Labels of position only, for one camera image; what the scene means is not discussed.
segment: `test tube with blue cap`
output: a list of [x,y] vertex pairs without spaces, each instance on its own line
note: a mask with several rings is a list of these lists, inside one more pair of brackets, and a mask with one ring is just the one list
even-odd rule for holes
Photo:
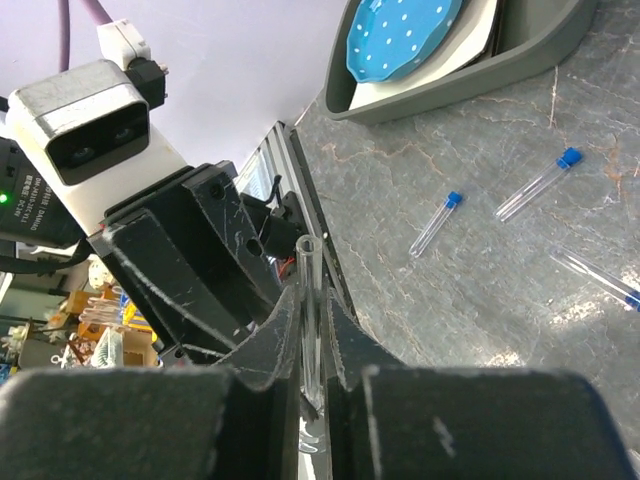
[[522,207],[537,197],[549,185],[562,178],[569,169],[582,160],[582,154],[575,148],[568,148],[560,158],[536,175],[533,180],[514,193],[495,211],[495,216],[506,222]]
[[562,266],[583,276],[622,303],[640,312],[640,292],[635,288],[564,247],[555,246],[549,253],[551,258]]
[[440,227],[444,224],[444,222],[449,218],[451,212],[458,206],[458,204],[462,201],[462,195],[458,192],[451,192],[444,203],[440,206],[438,211],[435,213],[433,218],[429,220],[427,226],[424,227],[424,230],[420,233],[418,239],[411,245],[409,249],[409,255],[414,258],[418,258],[424,252],[424,249],[427,248],[427,245],[433,237],[435,237]]

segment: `white wall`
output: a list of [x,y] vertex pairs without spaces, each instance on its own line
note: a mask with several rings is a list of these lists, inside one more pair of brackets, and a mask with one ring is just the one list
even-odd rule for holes
[[[71,1],[71,66],[100,56]],[[166,63],[169,98],[152,120],[192,164],[244,164],[277,120],[296,119],[324,83],[347,0],[103,0]],[[0,2],[0,95],[56,73],[55,0]]]

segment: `marble surface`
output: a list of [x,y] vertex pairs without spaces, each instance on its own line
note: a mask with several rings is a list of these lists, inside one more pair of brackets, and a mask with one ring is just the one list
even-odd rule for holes
[[[585,375],[640,451],[640,315],[553,262],[563,244],[640,286],[640,3],[603,1],[555,71],[374,127],[298,131],[363,326],[412,365]],[[507,224],[493,211],[575,146],[585,160]],[[466,201],[422,258],[450,190]]]

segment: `black connector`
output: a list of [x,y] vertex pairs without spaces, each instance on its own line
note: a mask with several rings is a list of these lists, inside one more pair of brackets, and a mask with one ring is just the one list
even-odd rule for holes
[[149,110],[164,105],[166,71],[153,60],[136,58],[124,72],[140,95],[149,104]]

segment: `camera lens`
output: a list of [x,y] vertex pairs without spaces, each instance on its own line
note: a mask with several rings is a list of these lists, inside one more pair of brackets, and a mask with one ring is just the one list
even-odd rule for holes
[[71,164],[72,165],[81,165],[84,162],[91,160],[94,155],[93,148],[90,147],[82,147],[73,152],[71,155]]
[[114,137],[114,140],[118,144],[128,142],[133,138],[133,130],[131,128],[123,128],[118,131]]

